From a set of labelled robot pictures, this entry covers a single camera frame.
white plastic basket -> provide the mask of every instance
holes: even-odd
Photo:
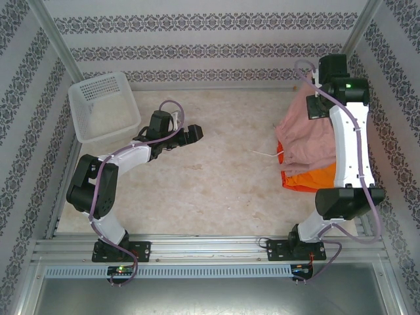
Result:
[[[81,143],[136,136],[141,117],[125,74],[84,80],[68,90],[76,137]]]

orange cloth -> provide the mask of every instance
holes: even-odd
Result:
[[[283,151],[279,142],[277,153]],[[278,156],[280,164],[283,163],[283,154]],[[316,192],[320,188],[333,188],[335,177],[335,163],[323,169],[314,169],[307,173],[287,177],[282,171],[283,187],[298,192]]]

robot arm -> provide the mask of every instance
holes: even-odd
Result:
[[[362,165],[364,180],[375,205],[384,199],[384,191],[375,188],[368,156],[366,123],[369,112],[369,85],[366,79],[351,78],[347,73],[344,54],[332,54],[320,59],[313,83],[336,98],[354,116],[362,137]],[[349,116],[338,105],[316,93],[306,98],[309,119],[331,119],[337,156],[334,188],[316,193],[316,210],[297,227],[302,242],[319,242],[318,234],[332,223],[340,224],[370,210],[359,178],[356,130]]]
[[[190,125],[188,126],[188,132],[184,132],[182,128],[174,137],[165,141],[151,145],[141,145],[143,142],[164,138],[175,130],[177,130],[176,112],[170,114],[162,110],[155,111],[150,120],[150,125],[143,128],[140,134],[129,143],[132,148],[116,156],[111,156],[102,170],[98,197],[93,213],[93,223],[104,238],[124,249],[128,250],[130,248],[129,235],[120,225],[112,211],[116,196],[117,179],[133,167],[158,158],[163,150],[172,150],[177,146],[195,143],[203,137],[200,126]],[[110,154],[94,157],[85,154],[77,164],[66,199],[86,217],[89,216],[93,202],[96,186],[93,180],[98,175],[101,163],[109,156]],[[127,258],[126,254],[102,240],[95,244],[93,261],[95,261],[95,257],[107,257],[109,261],[123,261]]]

wall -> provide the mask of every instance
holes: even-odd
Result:
[[[0,1],[0,314],[44,238],[74,142],[71,79],[24,0]]]
[[[383,238],[409,308],[420,313],[420,1],[383,1],[349,59],[369,79],[368,135]]]
[[[48,0],[77,65],[132,89],[292,87],[296,59],[337,53],[367,0]]]

floor mat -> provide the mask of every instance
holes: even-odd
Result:
[[[276,157],[248,151],[276,153],[273,125],[286,114],[294,92],[155,91],[134,95],[142,125],[149,123],[161,102],[173,99],[185,109],[185,124],[201,125],[204,137],[164,152],[119,178],[113,210],[129,233],[287,235],[314,210],[313,193],[282,187]],[[168,104],[164,110],[172,112],[176,106]],[[86,144],[81,155],[112,153],[129,141]],[[356,233],[352,221],[345,228]],[[58,232],[92,230],[87,218],[66,204]]]

